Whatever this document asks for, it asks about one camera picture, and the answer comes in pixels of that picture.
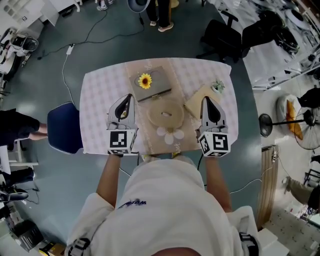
pink plaid tablecloth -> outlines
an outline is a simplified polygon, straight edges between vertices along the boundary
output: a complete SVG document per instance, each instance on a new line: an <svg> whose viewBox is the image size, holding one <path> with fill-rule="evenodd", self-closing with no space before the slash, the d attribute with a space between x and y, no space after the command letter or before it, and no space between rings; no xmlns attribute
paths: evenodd
<svg viewBox="0 0 320 256"><path fill-rule="evenodd" d="M231 67L221 62L194 58L168 58L187 101L203 85L211 85L221 80L225 89L220 105L223 108L233 144L238 138L238 110L235 91L231 82ZM151 59L144 60L146 69L151 66ZM84 76L80 96L80 129L84 153L107 154L107 119L110 107L122 96L131 92L131 85L126 71L126 63L104 67ZM139 118L135 118L139 127ZM193 119L194 128L201 123ZM144 134L139 129L133 151L146 153Z"/></svg>

blue chair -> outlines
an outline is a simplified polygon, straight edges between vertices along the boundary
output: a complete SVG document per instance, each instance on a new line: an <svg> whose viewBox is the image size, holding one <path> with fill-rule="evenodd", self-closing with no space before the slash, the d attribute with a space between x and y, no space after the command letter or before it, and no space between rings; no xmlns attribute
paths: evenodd
<svg viewBox="0 0 320 256"><path fill-rule="evenodd" d="M48 141L51 147L66 154L83 148L79 110L68 101L51 110L47 116Z"/></svg>

sunflower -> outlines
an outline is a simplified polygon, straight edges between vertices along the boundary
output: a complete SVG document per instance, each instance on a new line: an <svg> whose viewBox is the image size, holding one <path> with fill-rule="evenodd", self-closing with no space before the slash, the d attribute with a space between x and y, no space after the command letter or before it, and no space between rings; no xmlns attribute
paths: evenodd
<svg viewBox="0 0 320 256"><path fill-rule="evenodd" d="M140 78L139 78L139 86L142 87L143 89L149 89L151 86L150 84L152 83L151 76L149 74L143 73Z"/></svg>

wooden panel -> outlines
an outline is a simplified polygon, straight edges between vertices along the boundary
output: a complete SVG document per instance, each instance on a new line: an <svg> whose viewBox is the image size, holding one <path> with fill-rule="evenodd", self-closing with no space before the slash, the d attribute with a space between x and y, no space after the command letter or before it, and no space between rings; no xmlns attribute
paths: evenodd
<svg viewBox="0 0 320 256"><path fill-rule="evenodd" d="M260 229L266 223L271 215L274 204L275 192L278 176L278 160L272 163L274 151L278 151L278 147L267 147L262 149L262 168L261 168L261 189L258 196L258 208L256 225Z"/></svg>

orange object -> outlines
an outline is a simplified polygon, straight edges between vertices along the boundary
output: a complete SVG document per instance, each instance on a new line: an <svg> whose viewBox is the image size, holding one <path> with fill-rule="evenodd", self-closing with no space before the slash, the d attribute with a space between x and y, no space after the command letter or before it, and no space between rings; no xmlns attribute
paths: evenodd
<svg viewBox="0 0 320 256"><path fill-rule="evenodd" d="M296 112L295 108L291 101L286 101L286 120L287 121L295 121L296 120ZM300 124L298 123L288 123L289 130L293 132L301 141L304 139L304 136L301 131Z"/></svg>

